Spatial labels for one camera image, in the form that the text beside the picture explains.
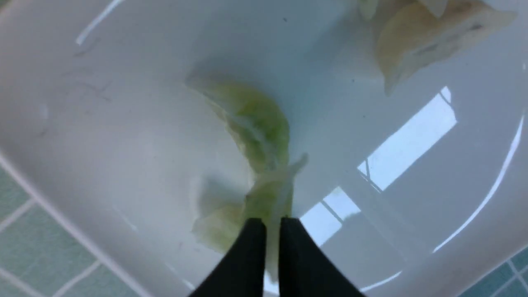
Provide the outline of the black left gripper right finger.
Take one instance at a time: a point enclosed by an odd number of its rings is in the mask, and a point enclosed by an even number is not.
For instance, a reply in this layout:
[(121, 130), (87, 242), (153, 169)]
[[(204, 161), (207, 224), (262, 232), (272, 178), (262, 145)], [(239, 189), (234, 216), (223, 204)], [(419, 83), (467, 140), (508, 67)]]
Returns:
[(298, 218), (281, 218), (278, 279), (281, 297), (364, 296), (324, 255)]

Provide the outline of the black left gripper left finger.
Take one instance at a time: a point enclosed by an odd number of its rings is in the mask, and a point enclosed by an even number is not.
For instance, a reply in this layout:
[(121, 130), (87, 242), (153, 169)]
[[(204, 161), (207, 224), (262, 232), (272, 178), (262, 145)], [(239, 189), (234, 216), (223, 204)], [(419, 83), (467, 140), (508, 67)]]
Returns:
[(266, 256), (266, 226), (261, 219), (245, 221), (230, 250), (191, 297), (262, 297)]

